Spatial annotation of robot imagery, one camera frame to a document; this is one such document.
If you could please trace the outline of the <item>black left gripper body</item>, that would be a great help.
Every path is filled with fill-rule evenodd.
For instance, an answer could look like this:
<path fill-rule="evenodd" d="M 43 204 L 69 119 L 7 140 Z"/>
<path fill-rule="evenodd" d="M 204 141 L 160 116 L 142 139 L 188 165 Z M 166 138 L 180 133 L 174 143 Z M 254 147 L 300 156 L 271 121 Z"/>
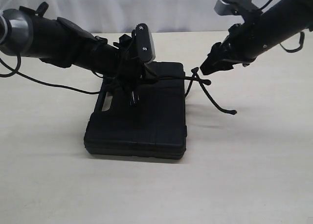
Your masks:
<path fill-rule="evenodd" d="M 137 34 L 123 34 L 119 42 L 113 45 L 118 48 L 118 64 L 113 77 L 113 86 L 137 87 L 145 83 L 145 70 L 137 51 Z"/>

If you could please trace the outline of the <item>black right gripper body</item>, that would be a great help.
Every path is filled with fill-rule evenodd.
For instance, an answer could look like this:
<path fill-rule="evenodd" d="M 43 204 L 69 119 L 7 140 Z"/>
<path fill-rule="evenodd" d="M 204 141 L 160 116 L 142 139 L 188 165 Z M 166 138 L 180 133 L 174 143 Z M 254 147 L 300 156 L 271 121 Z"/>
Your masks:
<path fill-rule="evenodd" d="M 256 58 L 248 55 L 248 45 L 255 40 L 255 23 L 236 23 L 228 30 L 228 36 L 220 44 L 220 61 L 223 65 L 249 65 Z"/>

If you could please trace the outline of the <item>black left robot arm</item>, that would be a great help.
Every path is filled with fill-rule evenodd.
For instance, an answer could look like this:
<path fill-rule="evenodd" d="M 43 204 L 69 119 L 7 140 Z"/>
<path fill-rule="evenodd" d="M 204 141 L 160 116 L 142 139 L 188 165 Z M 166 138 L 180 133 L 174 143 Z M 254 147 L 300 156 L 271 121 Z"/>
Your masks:
<path fill-rule="evenodd" d="M 132 105 L 139 100 L 137 88 L 157 82 L 149 69 L 155 59 L 151 32 L 138 24 L 130 35 L 110 45 L 62 17 L 44 17 L 48 4 L 35 10 L 21 6 L 0 14 L 0 49 L 8 56 L 31 57 L 60 68 L 73 65 L 102 75 L 106 88 L 122 88 Z"/>

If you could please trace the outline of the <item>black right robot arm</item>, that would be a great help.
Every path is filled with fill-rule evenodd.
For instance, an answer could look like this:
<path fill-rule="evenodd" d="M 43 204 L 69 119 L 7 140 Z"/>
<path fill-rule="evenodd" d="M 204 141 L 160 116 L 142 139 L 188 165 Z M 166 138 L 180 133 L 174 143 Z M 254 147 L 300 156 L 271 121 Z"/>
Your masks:
<path fill-rule="evenodd" d="M 313 0 L 280 0 L 263 12 L 252 0 L 217 0 L 220 16 L 241 16 L 228 36 L 215 43 L 200 69 L 203 75 L 248 66 L 258 56 L 305 29 L 313 28 Z"/>

